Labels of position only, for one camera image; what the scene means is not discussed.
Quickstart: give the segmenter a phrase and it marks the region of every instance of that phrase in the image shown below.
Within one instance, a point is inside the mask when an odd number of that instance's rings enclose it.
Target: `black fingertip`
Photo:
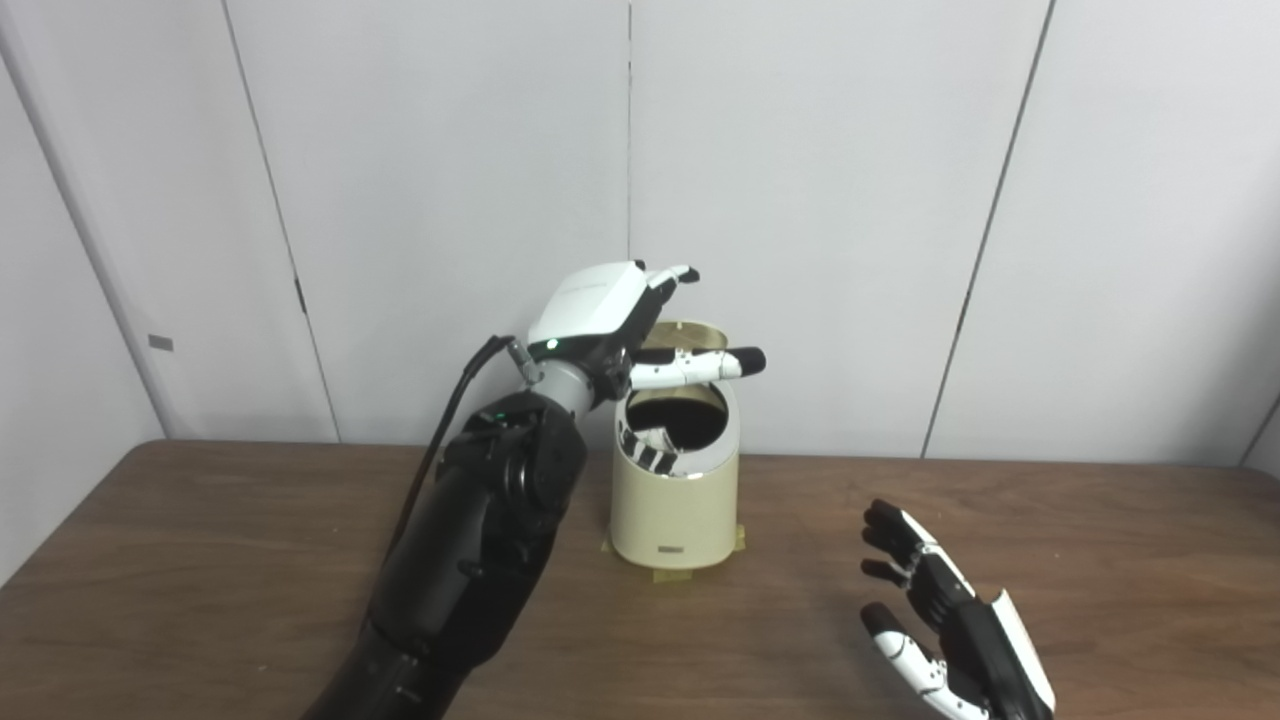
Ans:
[[[897,548],[895,547],[892,538],[890,538],[890,536],[879,528],[863,528],[863,542],[876,550],[893,555],[893,559],[897,560]]]
[[[877,578],[881,580],[888,580],[896,585],[901,585],[906,582],[906,577],[893,569],[892,565],[884,562],[883,560],[863,560],[863,574],[870,578]]]
[[[873,638],[883,633],[906,634],[902,624],[897,621],[897,616],[883,602],[873,602],[863,607],[860,615],[863,618],[863,626],[867,628],[867,632]]]
[[[744,378],[764,370],[764,351],[759,347],[731,347],[726,352],[737,359]]]
[[[901,507],[899,507],[899,506],[896,506],[896,505],[893,505],[891,502],[884,502],[883,500],[881,500],[878,497],[872,501],[872,511],[873,512],[878,512],[881,515],[884,515],[886,518],[895,519],[895,520],[900,519],[902,516],[902,509]]]

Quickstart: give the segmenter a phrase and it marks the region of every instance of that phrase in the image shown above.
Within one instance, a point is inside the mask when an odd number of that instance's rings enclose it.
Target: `white wall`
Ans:
[[[635,4],[631,251],[768,352],[748,451],[919,455],[1044,10]]]
[[[422,442],[489,333],[630,255],[768,351],[749,451],[914,456],[1046,5],[0,1],[0,40],[177,437]],[[1057,6],[931,456],[1239,461],[1277,13]]]
[[[170,433],[335,439],[221,5],[5,3],[0,37]]]
[[[342,437],[425,442],[489,334],[626,258],[627,4],[229,6]]]
[[[160,424],[3,63],[0,158],[3,584]]]
[[[1280,5],[1060,3],[931,457],[1240,461],[1280,388]]]

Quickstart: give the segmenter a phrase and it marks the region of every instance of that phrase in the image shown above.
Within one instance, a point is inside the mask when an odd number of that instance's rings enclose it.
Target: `robotic forearm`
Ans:
[[[627,396],[663,304],[696,279],[687,266],[652,275],[637,263],[589,268],[561,284],[527,348],[508,343],[525,387],[471,415],[434,487],[420,502],[411,495],[356,646],[307,720],[444,715],[541,577],[586,460],[577,421]],[[732,372],[728,361],[718,366]]]

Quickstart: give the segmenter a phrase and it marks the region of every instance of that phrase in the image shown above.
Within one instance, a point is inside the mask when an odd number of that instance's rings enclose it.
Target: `white robotic hand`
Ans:
[[[877,500],[864,518],[863,539],[892,561],[864,560],[863,571],[905,589],[938,633],[942,660],[884,605],[863,609],[867,632],[911,689],[954,720],[1052,720],[1053,688],[1009,593],[984,603],[933,536],[893,505]]]

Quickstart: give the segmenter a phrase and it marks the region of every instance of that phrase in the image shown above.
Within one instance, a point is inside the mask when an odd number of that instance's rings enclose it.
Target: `small gray tab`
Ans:
[[[166,352],[173,352],[173,338],[172,337],[164,337],[164,336],[159,336],[159,334],[148,334],[147,336],[147,345],[150,345],[151,347],[155,347],[156,350],[164,350]]]

